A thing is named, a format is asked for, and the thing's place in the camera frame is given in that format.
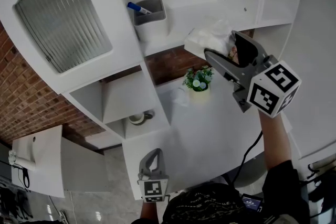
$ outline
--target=white cable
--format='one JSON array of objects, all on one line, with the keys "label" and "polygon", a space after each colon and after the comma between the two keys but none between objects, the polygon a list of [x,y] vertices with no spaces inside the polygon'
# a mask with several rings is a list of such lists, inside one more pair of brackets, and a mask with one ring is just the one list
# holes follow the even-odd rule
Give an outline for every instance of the white cable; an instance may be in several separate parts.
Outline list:
[{"label": "white cable", "polygon": [[77,219],[76,219],[76,214],[75,214],[75,205],[73,204],[74,201],[72,200],[72,192],[70,192],[70,198],[71,198],[71,202],[72,202],[72,208],[74,210],[73,216],[75,217],[75,223],[77,224]]}]

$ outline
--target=white desk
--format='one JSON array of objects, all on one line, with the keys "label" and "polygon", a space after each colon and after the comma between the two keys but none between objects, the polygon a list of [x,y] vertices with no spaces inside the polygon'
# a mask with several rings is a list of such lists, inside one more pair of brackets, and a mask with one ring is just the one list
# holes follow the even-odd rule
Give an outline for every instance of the white desk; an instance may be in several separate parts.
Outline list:
[{"label": "white desk", "polygon": [[[28,170],[29,190],[64,198],[64,190],[111,189],[104,156],[63,138],[61,125],[14,140],[13,150],[36,163]],[[12,168],[12,181],[24,187],[22,170]]]},{"label": "white desk", "polygon": [[[185,189],[240,165],[244,153],[261,131],[256,109],[242,113],[232,96],[233,85],[215,72],[211,98],[205,104],[188,107],[174,104],[170,90],[182,79],[160,86],[157,91],[171,128],[138,136],[123,142],[127,170],[135,199],[141,199],[137,184],[140,160],[151,150],[161,148],[166,173],[170,177],[167,193]],[[291,126],[283,116],[286,131]],[[246,161],[264,150],[261,140]]]}]

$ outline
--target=forearm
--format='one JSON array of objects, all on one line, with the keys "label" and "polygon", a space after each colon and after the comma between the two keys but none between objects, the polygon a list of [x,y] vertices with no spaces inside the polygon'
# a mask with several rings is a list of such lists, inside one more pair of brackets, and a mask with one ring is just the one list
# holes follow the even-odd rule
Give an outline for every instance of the forearm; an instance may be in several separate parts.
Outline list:
[{"label": "forearm", "polygon": [[144,202],[142,204],[141,216],[140,218],[150,219],[159,224],[158,213],[156,210],[155,202]]},{"label": "forearm", "polygon": [[274,119],[259,112],[262,132],[264,134],[265,162],[268,170],[291,160],[288,136],[281,115]]}]

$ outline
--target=blue flower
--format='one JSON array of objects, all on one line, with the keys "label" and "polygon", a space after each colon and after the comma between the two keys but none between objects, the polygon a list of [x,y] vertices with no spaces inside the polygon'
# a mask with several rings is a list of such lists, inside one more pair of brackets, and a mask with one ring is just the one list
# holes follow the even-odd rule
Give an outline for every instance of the blue flower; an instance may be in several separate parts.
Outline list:
[{"label": "blue flower", "polygon": [[197,80],[197,79],[193,81],[193,86],[194,86],[194,87],[199,87],[200,84],[201,84],[201,83],[200,83],[199,80]]},{"label": "blue flower", "polygon": [[202,89],[206,88],[206,84],[204,82],[201,82],[201,84],[199,85]]}]

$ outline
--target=ribbed glass panel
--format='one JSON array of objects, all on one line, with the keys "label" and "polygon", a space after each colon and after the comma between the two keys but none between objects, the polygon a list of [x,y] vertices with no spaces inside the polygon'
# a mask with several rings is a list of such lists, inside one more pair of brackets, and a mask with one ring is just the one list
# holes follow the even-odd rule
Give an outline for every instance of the ribbed glass panel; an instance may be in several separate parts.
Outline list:
[{"label": "ribbed glass panel", "polygon": [[60,73],[112,49],[91,0],[19,0],[15,8]]}]

